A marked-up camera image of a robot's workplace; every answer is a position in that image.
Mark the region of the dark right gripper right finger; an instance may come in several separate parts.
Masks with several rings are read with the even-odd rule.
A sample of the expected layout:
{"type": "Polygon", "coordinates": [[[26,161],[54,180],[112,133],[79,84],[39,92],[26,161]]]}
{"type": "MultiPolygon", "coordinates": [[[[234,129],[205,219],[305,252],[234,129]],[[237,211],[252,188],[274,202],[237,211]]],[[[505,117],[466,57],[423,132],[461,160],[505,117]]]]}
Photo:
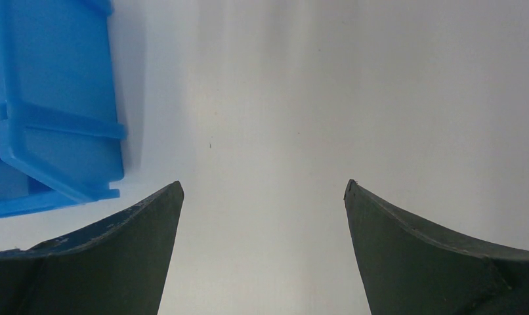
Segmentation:
{"type": "Polygon", "coordinates": [[[355,180],[344,202],[372,314],[529,314],[529,251],[450,230],[355,180]]]}

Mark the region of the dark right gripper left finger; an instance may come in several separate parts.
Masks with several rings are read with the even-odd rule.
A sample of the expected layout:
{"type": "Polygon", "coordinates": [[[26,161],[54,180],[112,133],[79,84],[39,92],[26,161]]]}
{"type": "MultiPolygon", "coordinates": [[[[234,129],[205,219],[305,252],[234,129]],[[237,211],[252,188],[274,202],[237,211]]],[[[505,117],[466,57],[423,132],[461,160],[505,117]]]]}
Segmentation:
{"type": "Polygon", "coordinates": [[[176,181],[79,230],[0,251],[0,314],[157,314],[183,200],[176,181]]]}

